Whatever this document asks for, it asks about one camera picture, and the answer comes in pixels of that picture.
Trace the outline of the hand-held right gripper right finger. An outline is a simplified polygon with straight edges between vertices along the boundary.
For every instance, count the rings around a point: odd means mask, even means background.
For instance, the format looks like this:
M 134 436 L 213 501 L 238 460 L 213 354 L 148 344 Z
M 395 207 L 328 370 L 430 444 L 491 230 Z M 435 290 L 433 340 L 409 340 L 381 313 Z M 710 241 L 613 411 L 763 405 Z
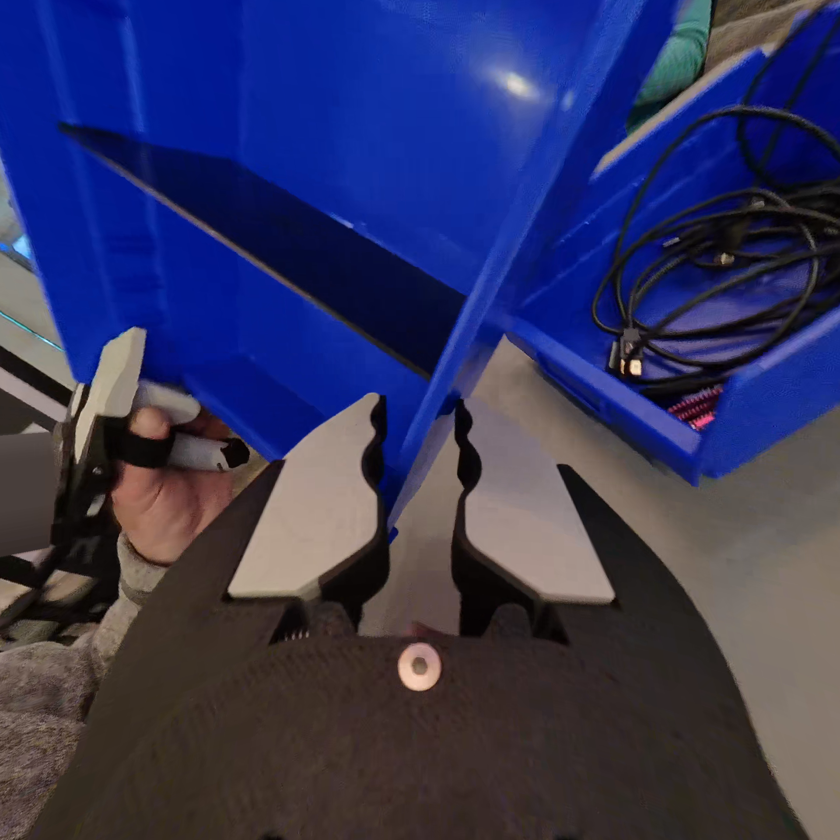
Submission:
M 475 398 L 455 408 L 462 486 L 451 544 L 458 631 L 481 636 L 522 608 L 534 636 L 562 636 L 554 607 L 616 599 L 559 465 L 507 416 Z

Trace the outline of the teal cloth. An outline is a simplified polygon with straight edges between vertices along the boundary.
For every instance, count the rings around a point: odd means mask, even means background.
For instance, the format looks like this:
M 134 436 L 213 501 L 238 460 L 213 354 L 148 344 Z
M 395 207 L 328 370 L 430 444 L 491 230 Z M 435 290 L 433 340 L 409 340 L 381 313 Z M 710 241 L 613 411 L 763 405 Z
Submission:
M 681 3 L 675 25 L 633 102 L 625 123 L 626 134 L 653 118 L 701 76 L 716 4 Z

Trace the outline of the pink ribbed part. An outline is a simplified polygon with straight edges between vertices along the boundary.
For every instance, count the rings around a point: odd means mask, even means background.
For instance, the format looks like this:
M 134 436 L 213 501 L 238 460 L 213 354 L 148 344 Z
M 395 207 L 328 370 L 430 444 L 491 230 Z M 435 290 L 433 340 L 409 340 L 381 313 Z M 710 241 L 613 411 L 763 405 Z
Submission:
M 721 393 L 720 384 L 709 386 L 685 395 L 668 407 L 667 413 L 692 430 L 701 433 L 714 422 Z

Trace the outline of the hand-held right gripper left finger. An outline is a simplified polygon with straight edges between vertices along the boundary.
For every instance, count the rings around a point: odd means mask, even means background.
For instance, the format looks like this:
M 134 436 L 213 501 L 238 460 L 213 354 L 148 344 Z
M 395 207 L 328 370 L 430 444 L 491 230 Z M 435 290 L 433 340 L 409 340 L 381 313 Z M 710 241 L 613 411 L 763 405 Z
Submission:
M 288 453 L 228 584 L 231 599 L 337 603 L 359 628 L 390 573 L 386 436 L 386 398 L 369 393 Z

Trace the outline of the person's left forearm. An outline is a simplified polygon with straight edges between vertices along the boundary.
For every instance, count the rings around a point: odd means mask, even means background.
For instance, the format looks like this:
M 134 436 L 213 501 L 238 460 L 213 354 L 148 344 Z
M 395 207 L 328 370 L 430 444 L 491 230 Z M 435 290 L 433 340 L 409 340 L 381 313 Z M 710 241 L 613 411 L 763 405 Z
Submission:
M 27 644 L 1 655 L 1 838 L 25 838 L 67 770 L 91 704 L 134 619 L 168 565 L 117 543 L 119 595 L 70 646 Z

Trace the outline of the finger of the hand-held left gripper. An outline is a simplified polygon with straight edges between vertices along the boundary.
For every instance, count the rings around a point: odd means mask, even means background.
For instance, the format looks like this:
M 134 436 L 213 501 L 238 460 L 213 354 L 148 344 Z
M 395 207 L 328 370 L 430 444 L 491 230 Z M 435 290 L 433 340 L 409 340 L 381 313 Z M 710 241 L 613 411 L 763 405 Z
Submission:
M 144 359 L 146 329 L 134 327 L 104 345 L 91 384 L 95 417 L 131 414 Z
M 74 461 L 82 461 L 88 451 L 92 430 L 98 415 L 98 384 L 77 384 L 70 399 L 71 453 Z

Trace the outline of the black bin divider panel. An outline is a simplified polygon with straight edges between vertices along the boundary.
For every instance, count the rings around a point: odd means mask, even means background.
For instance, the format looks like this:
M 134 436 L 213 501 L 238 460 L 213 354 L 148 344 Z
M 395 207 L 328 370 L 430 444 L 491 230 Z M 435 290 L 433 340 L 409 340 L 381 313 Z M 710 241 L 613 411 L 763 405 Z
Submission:
M 410 371 L 435 373 L 461 292 L 236 161 L 68 122 L 58 130 Z

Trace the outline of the person's left hand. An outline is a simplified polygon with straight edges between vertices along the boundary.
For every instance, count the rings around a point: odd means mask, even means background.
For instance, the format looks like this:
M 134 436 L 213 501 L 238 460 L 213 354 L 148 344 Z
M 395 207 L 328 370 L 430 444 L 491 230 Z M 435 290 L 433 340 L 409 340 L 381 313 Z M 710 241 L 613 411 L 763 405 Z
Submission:
M 231 473 L 145 468 L 118 462 L 113 516 L 133 550 L 170 566 L 234 498 Z

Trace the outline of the blue bin with divider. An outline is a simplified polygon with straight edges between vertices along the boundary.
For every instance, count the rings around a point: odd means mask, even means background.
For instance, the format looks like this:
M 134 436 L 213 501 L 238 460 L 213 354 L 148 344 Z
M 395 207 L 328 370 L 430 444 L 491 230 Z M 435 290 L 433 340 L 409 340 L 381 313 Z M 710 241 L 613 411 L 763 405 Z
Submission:
M 386 396 L 391 525 L 617 142 L 679 2 L 2 2 L 2 157 L 74 378 L 146 329 L 267 459 Z M 220 156 L 465 295 L 431 379 L 158 203 L 67 122 Z

